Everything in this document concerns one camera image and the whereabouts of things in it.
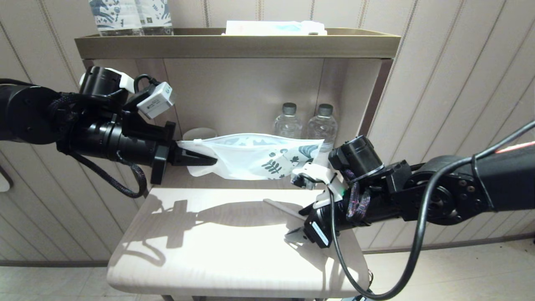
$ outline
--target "wall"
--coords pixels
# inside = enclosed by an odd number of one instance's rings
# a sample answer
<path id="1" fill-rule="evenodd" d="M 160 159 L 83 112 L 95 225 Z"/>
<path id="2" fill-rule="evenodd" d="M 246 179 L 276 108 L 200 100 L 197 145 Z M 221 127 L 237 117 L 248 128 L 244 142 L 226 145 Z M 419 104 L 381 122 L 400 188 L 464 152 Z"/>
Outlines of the wall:
<path id="1" fill-rule="evenodd" d="M 530 0 L 169 0 L 175 27 L 227 19 L 321 21 L 404 36 L 370 138 L 385 162 L 468 155 L 535 115 L 535 3 Z M 0 77 L 75 91 L 74 45 L 96 33 L 86 1 L 0 0 Z M 533 135 L 520 138 L 530 140 Z M 96 160 L 131 186 L 129 170 Z M 142 200 L 123 197 L 54 146 L 0 142 L 14 181 L 0 194 L 0 260 L 105 260 Z M 430 225 L 426 243 L 535 231 L 535 211 L 486 213 Z M 414 223 L 357 230 L 363 249 L 407 246 Z"/>

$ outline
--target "white cup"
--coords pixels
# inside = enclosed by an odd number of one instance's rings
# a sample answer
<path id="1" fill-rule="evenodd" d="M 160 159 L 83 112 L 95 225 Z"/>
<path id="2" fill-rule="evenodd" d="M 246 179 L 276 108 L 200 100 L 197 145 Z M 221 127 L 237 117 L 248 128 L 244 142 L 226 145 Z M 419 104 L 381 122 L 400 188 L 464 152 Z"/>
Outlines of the white cup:
<path id="1" fill-rule="evenodd" d="M 217 137 L 216 130 L 208 127 L 197 127 L 184 133 L 184 135 L 182 135 L 182 140 L 210 139 L 215 137 Z"/>

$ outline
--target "water bottle cap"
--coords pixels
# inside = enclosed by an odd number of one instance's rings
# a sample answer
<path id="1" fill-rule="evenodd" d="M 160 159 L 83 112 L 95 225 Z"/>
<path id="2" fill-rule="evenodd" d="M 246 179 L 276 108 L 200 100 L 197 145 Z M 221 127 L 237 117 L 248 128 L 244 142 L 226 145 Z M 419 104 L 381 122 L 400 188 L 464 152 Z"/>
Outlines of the water bottle cap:
<path id="1" fill-rule="evenodd" d="M 297 111 L 297 106 L 293 102 L 287 102 L 282 105 L 282 112 L 285 115 L 295 115 L 296 111 Z"/>
<path id="2" fill-rule="evenodd" d="M 318 115 L 323 117 L 329 117 L 333 114 L 333 106 L 330 104 L 322 103 L 318 107 Z"/>

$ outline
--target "water bottle label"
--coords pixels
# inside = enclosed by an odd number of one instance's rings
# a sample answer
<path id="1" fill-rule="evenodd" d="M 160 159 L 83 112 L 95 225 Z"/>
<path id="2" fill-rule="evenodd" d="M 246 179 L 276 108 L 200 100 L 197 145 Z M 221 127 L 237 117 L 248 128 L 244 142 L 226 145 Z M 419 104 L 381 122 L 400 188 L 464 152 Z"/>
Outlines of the water bottle label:
<path id="1" fill-rule="evenodd" d="M 172 26 L 167 0 L 136 0 L 143 27 Z"/>
<path id="2" fill-rule="evenodd" d="M 89 0 L 99 31 L 141 28 L 135 0 Z"/>

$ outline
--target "plastic water bottle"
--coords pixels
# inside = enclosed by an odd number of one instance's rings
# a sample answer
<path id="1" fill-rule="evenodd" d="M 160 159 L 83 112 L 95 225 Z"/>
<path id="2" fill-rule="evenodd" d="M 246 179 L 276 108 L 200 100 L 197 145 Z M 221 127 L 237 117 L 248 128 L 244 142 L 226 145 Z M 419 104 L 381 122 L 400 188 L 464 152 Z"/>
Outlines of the plastic water bottle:
<path id="1" fill-rule="evenodd" d="M 318 115 L 308 121 L 307 138 L 325 139 L 320 152 L 330 152 L 334 146 L 334 139 L 338 131 L 338 123 L 332 116 L 333 106 L 322 103 L 318 108 Z"/>
<path id="2" fill-rule="evenodd" d="M 168 0 L 135 0 L 145 35 L 173 35 Z"/>
<path id="3" fill-rule="evenodd" d="M 275 135 L 286 138 L 301 138 L 303 126 L 295 116 L 297 106 L 295 103 L 287 102 L 282 105 L 282 114 L 275 119 Z"/>
<path id="4" fill-rule="evenodd" d="M 135 0 L 89 0 L 101 36 L 143 35 Z"/>

